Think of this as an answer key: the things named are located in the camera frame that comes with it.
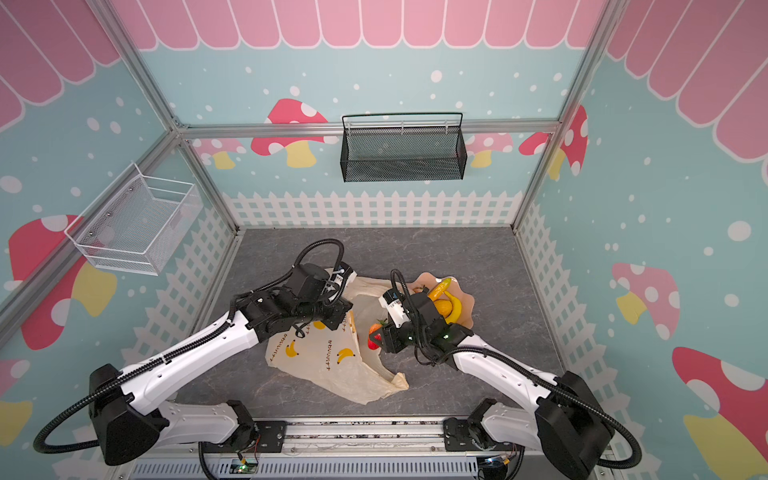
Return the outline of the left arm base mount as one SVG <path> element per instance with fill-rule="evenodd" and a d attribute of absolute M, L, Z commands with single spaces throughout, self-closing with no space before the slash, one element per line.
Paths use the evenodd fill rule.
<path fill-rule="evenodd" d="M 225 453 L 281 453 L 287 437 L 286 421 L 256 420 L 251 424 L 239 426 L 235 432 L 222 443 L 204 442 L 202 451 L 206 454 Z"/>

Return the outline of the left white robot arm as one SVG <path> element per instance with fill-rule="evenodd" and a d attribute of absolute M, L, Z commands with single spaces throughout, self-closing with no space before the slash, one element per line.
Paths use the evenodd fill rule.
<path fill-rule="evenodd" d="M 332 271 L 296 264 L 278 280 L 232 297 L 228 311 L 208 327 L 153 357 L 121 370 L 95 370 L 89 394 L 58 414 L 33 441 L 41 454 L 99 448 L 117 466 L 154 447 L 209 443 L 235 451 L 259 440 L 247 407 L 229 400 L 216 405 L 180 404 L 171 397 L 223 361 L 272 337 L 319 321 L 335 330 L 351 309 L 343 297 L 354 270 Z"/>

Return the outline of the banana print plastic bag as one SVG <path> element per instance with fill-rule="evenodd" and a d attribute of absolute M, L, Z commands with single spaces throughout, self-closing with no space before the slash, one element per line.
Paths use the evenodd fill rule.
<path fill-rule="evenodd" d="M 369 328 L 387 317 L 379 304 L 390 285 L 368 277 L 357 278 L 344 292 L 352 309 L 331 330 L 320 321 L 272 337 L 266 347 L 267 364 L 354 403 L 366 405 L 409 389 L 402 373 L 392 373 L 381 362 L 380 351 L 368 347 Z"/>

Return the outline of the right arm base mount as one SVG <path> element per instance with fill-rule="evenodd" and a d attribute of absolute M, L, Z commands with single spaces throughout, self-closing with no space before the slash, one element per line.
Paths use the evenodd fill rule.
<path fill-rule="evenodd" d="M 467 419 L 449 417 L 442 422 L 444 448 L 448 452 L 516 451 L 519 445 L 497 442 L 480 426 Z"/>

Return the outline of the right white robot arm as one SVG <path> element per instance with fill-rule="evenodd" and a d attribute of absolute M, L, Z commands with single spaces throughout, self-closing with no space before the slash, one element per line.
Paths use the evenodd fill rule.
<path fill-rule="evenodd" d="M 510 443 L 539 450 L 569 479 L 586 479 L 597 467 L 639 465 L 639 441 L 602 409 L 580 376 L 543 372 L 493 348 L 471 329 L 447 322 L 424 292 L 392 288 L 379 302 L 387 319 L 369 339 L 382 351 L 411 347 L 425 364 L 471 375 L 514 402 L 508 407 L 486 399 L 473 411 L 465 425 L 477 447 Z"/>

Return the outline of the red orange strawberry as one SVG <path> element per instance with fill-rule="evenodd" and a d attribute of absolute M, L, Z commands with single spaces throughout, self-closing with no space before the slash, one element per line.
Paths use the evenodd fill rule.
<path fill-rule="evenodd" d="M 376 323 L 372 325 L 368 332 L 368 348 L 370 350 L 378 350 L 382 347 L 382 329 L 383 325 Z"/>

